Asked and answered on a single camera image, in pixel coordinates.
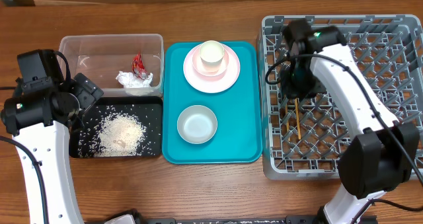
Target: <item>black baking pan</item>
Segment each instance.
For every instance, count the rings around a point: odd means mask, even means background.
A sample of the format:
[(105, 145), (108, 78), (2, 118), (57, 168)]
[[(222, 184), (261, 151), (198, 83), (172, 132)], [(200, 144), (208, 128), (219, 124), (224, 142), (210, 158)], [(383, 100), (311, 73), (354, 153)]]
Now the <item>black baking pan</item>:
[[(108, 117), (109, 120), (114, 120), (117, 119), (118, 115), (121, 115), (120, 117), (131, 117), (132, 121), (141, 124), (143, 128), (143, 139), (132, 143), (133, 149), (129, 155), (126, 154), (126, 151), (115, 153), (108, 150), (106, 152), (106, 147), (102, 145), (104, 142), (101, 141), (99, 136), (104, 130), (103, 127), (106, 127), (104, 118)], [(81, 131), (71, 133), (69, 155), (73, 158), (158, 156), (161, 154), (162, 115), (163, 101), (157, 96), (100, 98), (84, 115), (82, 120), (84, 126)], [(133, 125), (134, 123), (130, 123), (128, 127), (134, 127)]]

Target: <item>metal grid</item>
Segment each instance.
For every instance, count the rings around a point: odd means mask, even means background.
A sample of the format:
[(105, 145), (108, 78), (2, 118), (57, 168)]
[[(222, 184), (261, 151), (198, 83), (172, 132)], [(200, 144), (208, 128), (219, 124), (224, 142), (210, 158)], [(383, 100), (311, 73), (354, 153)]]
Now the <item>metal grid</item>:
[[(423, 103), (422, 28), (412, 16), (305, 17), (313, 28), (337, 25), (351, 47), (354, 60), (379, 99), (402, 122), (414, 122), (422, 130)], [(266, 17), (263, 20), (259, 55), (264, 73), (286, 50), (280, 32), (294, 17)], [(275, 69), (270, 80), (278, 78)], [(266, 85), (262, 93), (266, 146), (264, 170), (272, 179), (337, 176), (337, 160), (350, 144), (348, 130), (328, 93), (298, 104), (299, 123), (293, 100), (281, 98), (279, 85)], [(423, 165), (419, 146), (416, 162)]]

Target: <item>plastic crate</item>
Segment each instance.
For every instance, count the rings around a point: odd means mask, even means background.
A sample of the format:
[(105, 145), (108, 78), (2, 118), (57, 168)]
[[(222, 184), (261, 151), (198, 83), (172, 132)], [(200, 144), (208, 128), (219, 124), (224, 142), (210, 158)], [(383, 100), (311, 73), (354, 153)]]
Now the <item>plastic crate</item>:
[[(163, 94), (163, 38), (159, 34), (117, 34), (66, 36), (59, 51), (69, 62), (71, 76), (83, 73), (103, 91), (104, 96), (161, 96)], [(153, 73), (149, 88), (124, 89), (116, 76), (132, 71), (132, 61), (141, 52), (147, 73)], [(58, 57), (65, 74), (65, 64)]]
[[(281, 31), (292, 20), (301, 18), (313, 29), (337, 26), (379, 99), (400, 121), (414, 122), (422, 131), (423, 31), (418, 18), (413, 15), (268, 16), (262, 20), (257, 41), (263, 167), (268, 178), (337, 178), (338, 159), (350, 144), (344, 120), (328, 93), (299, 103), (302, 137), (298, 140), (294, 101), (280, 97), (279, 85), (264, 82), (268, 68), (286, 53)], [(279, 69), (271, 73), (271, 80), (278, 78)], [(423, 168), (421, 144), (416, 164)]]

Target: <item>clear plastic container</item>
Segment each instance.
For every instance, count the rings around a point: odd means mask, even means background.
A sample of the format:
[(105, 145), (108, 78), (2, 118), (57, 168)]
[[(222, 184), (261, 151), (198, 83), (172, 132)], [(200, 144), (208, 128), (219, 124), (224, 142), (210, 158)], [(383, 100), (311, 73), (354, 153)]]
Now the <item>clear plastic container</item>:
[[(104, 96), (163, 94), (165, 53), (159, 34), (66, 36), (61, 40), (59, 51), (69, 62), (71, 76), (83, 73), (104, 91)], [(153, 73), (151, 87), (124, 89), (116, 76), (119, 71), (132, 71), (132, 61), (138, 52), (147, 73)], [(58, 59), (65, 75), (65, 63)]]

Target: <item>black tray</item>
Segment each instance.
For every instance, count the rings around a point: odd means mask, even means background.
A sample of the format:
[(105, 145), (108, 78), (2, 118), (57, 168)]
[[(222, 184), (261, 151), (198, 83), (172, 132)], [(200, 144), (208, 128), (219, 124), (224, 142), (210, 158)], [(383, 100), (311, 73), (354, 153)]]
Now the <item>black tray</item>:
[(100, 98), (97, 103), (84, 115), (84, 128), (80, 132), (74, 132), (69, 140), (69, 155), (73, 158), (94, 157), (100, 150), (100, 145), (90, 149), (90, 141), (95, 135), (94, 127), (101, 121), (101, 115), (110, 112), (107, 106), (113, 105), (113, 112), (125, 112), (137, 116), (138, 122), (147, 127), (145, 140), (139, 143), (134, 156), (154, 157), (161, 154), (162, 142), (162, 114), (163, 101), (157, 96), (131, 96), (116, 98)]

